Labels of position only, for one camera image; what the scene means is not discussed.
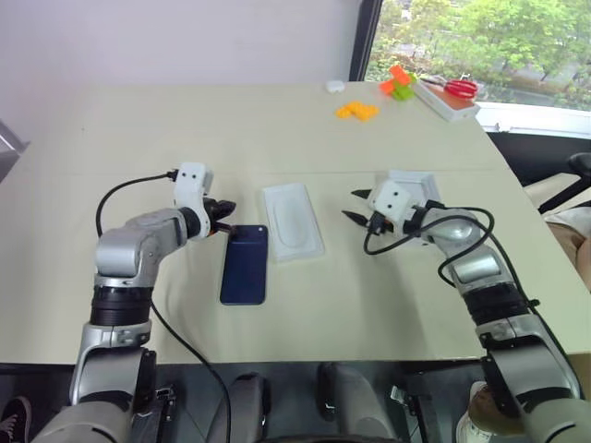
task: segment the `black chair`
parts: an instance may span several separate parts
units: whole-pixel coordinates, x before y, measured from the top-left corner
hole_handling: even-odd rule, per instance
[[[571,172],[579,176],[579,179],[566,189],[559,192],[556,196],[540,205],[537,209],[540,214],[557,208],[591,187],[591,152],[579,152],[574,154],[568,158],[566,163]],[[584,203],[579,206],[589,206],[589,204]]]

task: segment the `white wall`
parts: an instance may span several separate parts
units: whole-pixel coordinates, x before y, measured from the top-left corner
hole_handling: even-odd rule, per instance
[[[72,85],[347,79],[360,0],[0,0],[0,118]]]

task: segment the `orange foam piece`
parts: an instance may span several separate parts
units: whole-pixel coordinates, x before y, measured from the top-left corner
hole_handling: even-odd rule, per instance
[[[354,109],[359,109],[361,108],[361,106],[363,106],[362,102],[349,102],[348,104],[345,105],[347,108],[349,108],[351,111],[353,111]]]
[[[348,118],[351,116],[351,110],[346,106],[343,106],[342,108],[337,109],[336,116],[339,118]]]
[[[391,80],[387,80],[387,81],[382,81],[380,83],[380,89],[386,95],[392,94],[395,89],[394,80],[391,79]]]
[[[390,73],[392,74],[392,77],[403,86],[410,85],[413,81],[400,65],[392,66],[390,68]]]
[[[379,111],[380,109],[377,106],[364,105],[361,111],[356,114],[356,117],[362,122],[365,122],[376,115]]]

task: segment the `red scissors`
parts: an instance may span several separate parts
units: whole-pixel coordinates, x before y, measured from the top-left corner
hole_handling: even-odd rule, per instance
[[[478,86],[474,81],[458,79],[447,81],[441,76],[424,76],[421,77],[421,80],[433,85],[439,85],[451,95],[460,99],[474,99],[478,92]]]
[[[444,90],[460,99],[474,99],[478,92],[478,86],[474,81],[450,80],[445,83]]]

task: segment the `yellow object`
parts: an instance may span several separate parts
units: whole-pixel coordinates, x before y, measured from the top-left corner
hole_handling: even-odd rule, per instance
[[[336,111],[336,116],[339,118],[348,118],[354,115],[362,122],[365,122],[379,112],[380,108],[378,106],[363,104],[362,102],[349,102]]]
[[[348,118],[351,116],[351,111],[346,106],[343,106],[336,111],[336,116],[339,118]]]

